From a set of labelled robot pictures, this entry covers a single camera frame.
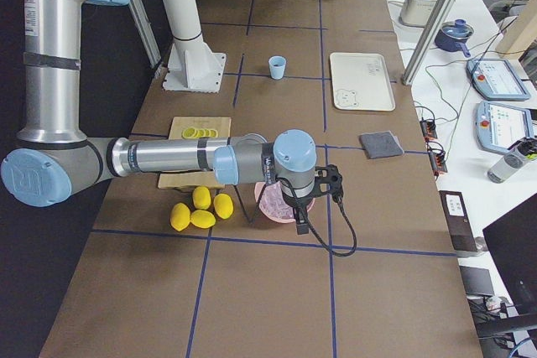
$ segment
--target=computer monitor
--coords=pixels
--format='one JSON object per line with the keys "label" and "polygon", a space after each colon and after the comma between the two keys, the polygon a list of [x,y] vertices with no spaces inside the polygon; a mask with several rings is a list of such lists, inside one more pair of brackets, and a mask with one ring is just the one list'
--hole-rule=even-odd
{"label": "computer monitor", "polygon": [[537,339],[537,195],[498,218],[483,235],[519,316],[477,324],[477,334],[528,330]]}

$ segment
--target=white desk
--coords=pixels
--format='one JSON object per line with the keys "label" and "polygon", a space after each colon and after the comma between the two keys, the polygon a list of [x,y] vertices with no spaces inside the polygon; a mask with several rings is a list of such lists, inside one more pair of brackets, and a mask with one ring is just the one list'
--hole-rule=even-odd
{"label": "white desk", "polygon": [[[394,21],[394,29],[398,36],[399,48],[405,65],[408,63],[412,50],[418,42],[422,29],[406,27],[399,21],[401,3],[404,0],[387,0],[388,8]],[[467,46],[471,49],[473,57],[479,56],[498,32],[497,26],[485,7],[482,0],[456,0],[446,21],[456,18],[465,19],[475,30],[468,40]],[[496,38],[490,49],[495,49],[501,36]],[[488,53],[488,58],[499,57],[495,53]],[[413,98],[423,106],[429,107],[436,118],[452,119],[455,112],[440,98],[440,92],[433,80],[425,72],[428,65],[445,65],[453,60],[465,60],[462,52],[449,53],[441,49],[431,49],[426,55],[425,62],[412,84]],[[522,66],[517,60],[512,61],[515,69],[522,78],[527,78]],[[454,63],[446,67],[429,68],[443,90],[444,97],[458,110],[470,85],[465,71],[466,63]],[[537,92],[529,83],[525,82],[532,98],[524,102],[504,102],[521,107],[537,107]],[[529,164],[519,173],[503,184],[494,184],[487,178],[487,170],[500,155],[489,153],[479,148],[475,130],[475,110],[482,101],[481,96],[470,88],[467,98],[461,109],[458,125],[454,132],[455,123],[437,123],[439,143],[447,150],[452,145],[447,160],[448,174],[441,175],[437,180],[438,190],[460,191],[463,194],[467,208],[468,218],[472,225],[474,236],[482,236],[482,229],[494,222],[498,217],[513,209],[537,191],[537,163]],[[462,266],[487,268],[493,280],[495,293],[508,297],[498,271],[493,264],[489,253],[480,257],[459,259]]]}

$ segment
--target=table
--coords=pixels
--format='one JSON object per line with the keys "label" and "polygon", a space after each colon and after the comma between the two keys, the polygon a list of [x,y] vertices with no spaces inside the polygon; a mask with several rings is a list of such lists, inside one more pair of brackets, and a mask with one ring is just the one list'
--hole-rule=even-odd
{"label": "table", "polygon": [[[398,36],[399,49],[406,64],[412,54],[412,49],[418,42],[422,29],[404,26],[399,21],[401,2],[404,0],[387,1],[394,29]],[[475,34],[467,43],[468,48],[472,50],[473,57],[478,57],[487,50],[492,39],[494,39],[493,45],[489,49],[494,50],[495,45],[502,38],[501,34],[497,35],[498,27],[482,0],[456,0],[446,21],[453,21],[456,18],[465,19],[475,29]],[[487,53],[487,57],[499,58],[500,55],[490,52]],[[442,66],[455,60],[460,60],[461,63]],[[454,122],[450,122],[440,124],[437,128],[439,142],[446,148],[449,148],[450,143],[452,143],[447,161],[449,173],[441,175],[436,184],[438,190],[462,192],[474,236],[482,236],[483,228],[535,193],[537,164],[528,165],[524,168],[523,173],[517,173],[503,184],[494,184],[487,178],[488,168],[500,159],[500,155],[484,151],[478,145],[475,130],[475,109],[482,98],[473,88],[469,87],[470,82],[465,72],[465,60],[466,58],[461,52],[449,53],[442,49],[430,49],[420,72],[414,79],[412,94],[420,105],[432,109],[436,117],[452,119],[455,112],[440,99],[439,90],[425,71],[425,67],[429,65],[442,66],[430,68],[430,73],[433,74],[442,88],[445,99],[457,110],[461,106],[462,108],[457,127]],[[517,60],[510,61],[520,77],[527,79],[520,63]],[[537,93],[535,88],[530,81],[525,81],[524,84],[532,96],[528,101],[502,101],[502,103],[536,108]],[[489,253],[479,257],[461,258],[459,263],[462,266],[488,269],[496,294],[510,298]]]}
{"label": "table", "polygon": [[[209,231],[169,225],[190,196],[157,175],[112,181],[42,358],[109,356],[482,356],[384,0],[197,0],[205,41],[227,53],[217,94],[170,93],[157,78],[132,139],[167,137],[175,116],[231,117],[232,135],[298,127],[318,164],[343,174],[359,249],[335,258],[295,226],[237,211]],[[332,106],[331,52],[379,52],[396,109]],[[267,60],[287,59],[269,78]],[[392,130],[406,153],[368,160],[357,136]],[[247,208],[253,185],[239,187]],[[236,205],[237,197],[226,189]],[[345,250],[336,207],[310,219]]]}

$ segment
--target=cardboard table surface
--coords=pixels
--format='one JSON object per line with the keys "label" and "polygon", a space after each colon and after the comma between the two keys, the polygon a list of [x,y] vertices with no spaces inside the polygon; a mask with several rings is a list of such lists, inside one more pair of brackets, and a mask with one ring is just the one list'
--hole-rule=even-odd
{"label": "cardboard table surface", "polygon": [[[331,257],[294,224],[236,210],[210,230],[169,225],[190,195],[158,189],[156,174],[114,179],[42,358],[482,356],[410,88],[384,0],[197,0],[205,41],[227,53],[216,94],[147,94],[132,139],[167,138],[174,117],[230,117],[231,134],[269,141],[307,131],[318,165],[343,175],[358,251]],[[380,53],[393,112],[332,105],[331,52]],[[288,60],[269,77],[268,59]],[[370,160],[358,141],[391,130],[403,156]],[[238,187],[253,211],[253,184]],[[345,251],[336,205],[310,220]]]}

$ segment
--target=power strip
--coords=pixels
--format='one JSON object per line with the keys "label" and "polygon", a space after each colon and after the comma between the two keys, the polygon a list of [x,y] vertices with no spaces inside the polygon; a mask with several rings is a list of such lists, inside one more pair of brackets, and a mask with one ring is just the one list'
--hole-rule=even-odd
{"label": "power strip", "polygon": [[435,129],[435,121],[422,119],[420,121],[420,127],[426,142],[436,140],[438,138]]}
{"label": "power strip", "polygon": [[427,153],[429,154],[430,166],[433,169],[433,174],[438,177],[442,174],[447,174],[446,163],[444,162],[443,153],[428,147]]}

